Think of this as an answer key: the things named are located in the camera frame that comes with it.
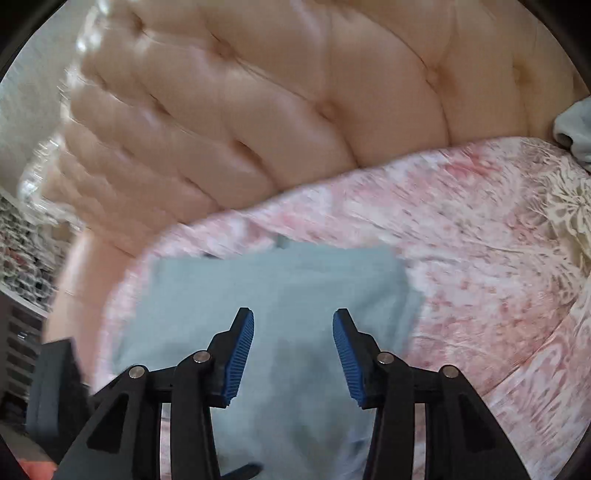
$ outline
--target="tufted headboard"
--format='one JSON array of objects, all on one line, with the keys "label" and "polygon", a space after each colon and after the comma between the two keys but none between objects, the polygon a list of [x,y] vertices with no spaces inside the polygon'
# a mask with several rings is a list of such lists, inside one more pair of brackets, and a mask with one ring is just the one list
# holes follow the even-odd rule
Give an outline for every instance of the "tufted headboard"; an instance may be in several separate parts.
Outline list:
[{"label": "tufted headboard", "polygon": [[517,0],[99,0],[43,195],[136,254],[164,228],[487,137],[588,95]]}]

